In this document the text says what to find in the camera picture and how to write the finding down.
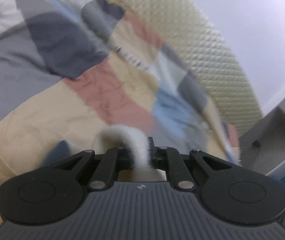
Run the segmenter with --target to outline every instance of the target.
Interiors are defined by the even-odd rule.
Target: white curved surface
[[[264,114],[285,98],[285,0],[191,0],[243,67]]]

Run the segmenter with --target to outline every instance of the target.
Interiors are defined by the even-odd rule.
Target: cream textured pad
[[[145,20],[188,65],[239,134],[261,117],[253,90],[220,33],[189,0],[116,0]]]

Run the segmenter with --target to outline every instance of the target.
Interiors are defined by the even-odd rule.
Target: pink fabric patch
[[[153,116],[126,94],[122,82],[109,66],[108,57],[76,80],[64,78],[63,81],[108,125],[123,124],[146,134],[151,132]]]
[[[158,34],[154,32],[152,28],[148,27],[144,21],[138,19],[133,13],[126,11],[121,20],[130,22],[135,34],[148,44],[153,45],[157,49],[160,49],[163,45],[164,42]]]
[[[229,133],[229,140],[230,145],[234,147],[239,147],[239,141],[238,141],[238,132],[236,130],[236,127],[232,124],[228,125],[228,133]]]

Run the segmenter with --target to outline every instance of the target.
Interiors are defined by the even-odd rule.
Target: patchwork blanket
[[[0,185],[46,164],[62,140],[73,154],[91,148],[112,124],[237,161],[234,128],[132,12],[107,0],[0,0]]]

